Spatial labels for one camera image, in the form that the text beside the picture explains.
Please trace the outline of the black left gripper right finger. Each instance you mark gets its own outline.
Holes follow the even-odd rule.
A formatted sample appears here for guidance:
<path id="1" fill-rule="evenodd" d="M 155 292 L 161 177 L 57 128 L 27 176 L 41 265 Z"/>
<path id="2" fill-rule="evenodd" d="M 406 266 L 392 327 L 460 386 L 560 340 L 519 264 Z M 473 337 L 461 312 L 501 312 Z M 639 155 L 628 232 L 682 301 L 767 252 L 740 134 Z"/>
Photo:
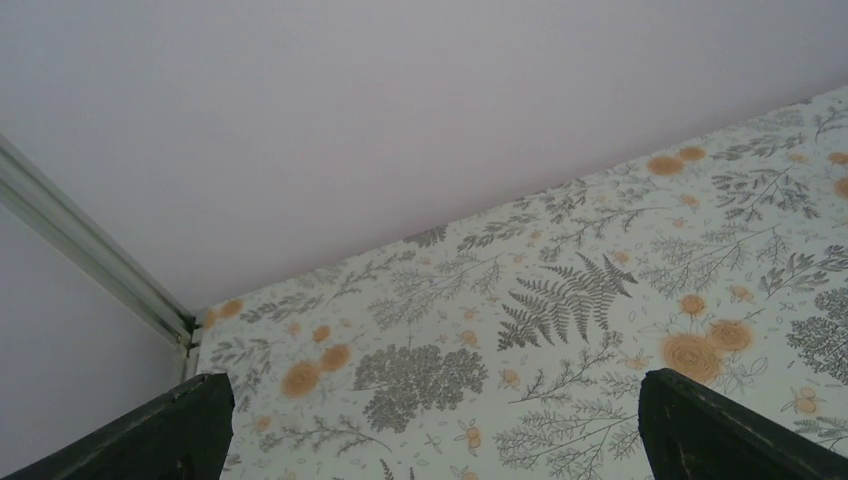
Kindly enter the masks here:
<path id="1" fill-rule="evenodd" d="M 847 459 L 669 368 L 641 381 L 638 431 L 656 479 L 845 479 Z"/>

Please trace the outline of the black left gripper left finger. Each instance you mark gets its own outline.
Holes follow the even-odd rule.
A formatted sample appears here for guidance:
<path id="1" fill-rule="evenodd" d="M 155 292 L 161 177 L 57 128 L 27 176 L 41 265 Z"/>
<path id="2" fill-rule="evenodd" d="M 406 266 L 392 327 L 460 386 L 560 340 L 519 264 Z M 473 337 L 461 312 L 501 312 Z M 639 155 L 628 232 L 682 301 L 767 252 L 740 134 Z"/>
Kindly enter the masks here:
<path id="1" fill-rule="evenodd" d="M 199 374 L 7 477 L 218 479 L 234 408 L 227 374 Z"/>

